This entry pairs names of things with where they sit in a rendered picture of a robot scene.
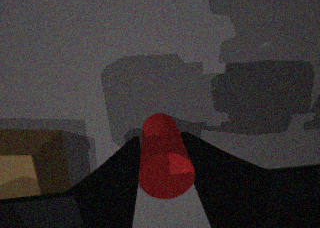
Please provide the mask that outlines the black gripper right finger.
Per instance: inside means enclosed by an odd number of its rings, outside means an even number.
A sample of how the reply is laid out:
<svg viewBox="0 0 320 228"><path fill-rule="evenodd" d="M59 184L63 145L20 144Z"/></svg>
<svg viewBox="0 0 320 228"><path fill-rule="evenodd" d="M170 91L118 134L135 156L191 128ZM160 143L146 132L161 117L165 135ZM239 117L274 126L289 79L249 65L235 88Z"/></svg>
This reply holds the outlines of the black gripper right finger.
<svg viewBox="0 0 320 228"><path fill-rule="evenodd" d="M275 228L285 202L320 198L320 165L267 169L188 132L181 138L211 228Z"/></svg>

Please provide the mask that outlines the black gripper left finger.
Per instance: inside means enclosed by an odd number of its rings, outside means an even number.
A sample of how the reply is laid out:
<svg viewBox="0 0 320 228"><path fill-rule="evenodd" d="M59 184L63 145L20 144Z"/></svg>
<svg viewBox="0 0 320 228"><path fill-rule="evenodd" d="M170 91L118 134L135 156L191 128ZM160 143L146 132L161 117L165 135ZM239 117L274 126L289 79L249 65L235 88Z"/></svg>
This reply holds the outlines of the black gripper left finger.
<svg viewBox="0 0 320 228"><path fill-rule="evenodd" d="M140 139L62 193L0 199L0 228L132 228Z"/></svg>

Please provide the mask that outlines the tan square block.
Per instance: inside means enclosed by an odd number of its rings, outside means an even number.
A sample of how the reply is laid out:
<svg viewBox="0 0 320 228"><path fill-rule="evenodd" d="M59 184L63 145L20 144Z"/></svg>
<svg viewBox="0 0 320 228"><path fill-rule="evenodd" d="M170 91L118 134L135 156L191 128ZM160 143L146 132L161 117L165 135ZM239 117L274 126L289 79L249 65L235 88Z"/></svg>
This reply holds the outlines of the tan square block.
<svg viewBox="0 0 320 228"><path fill-rule="evenodd" d="M62 130L0 129L0 199L70 188Z"/></svg>

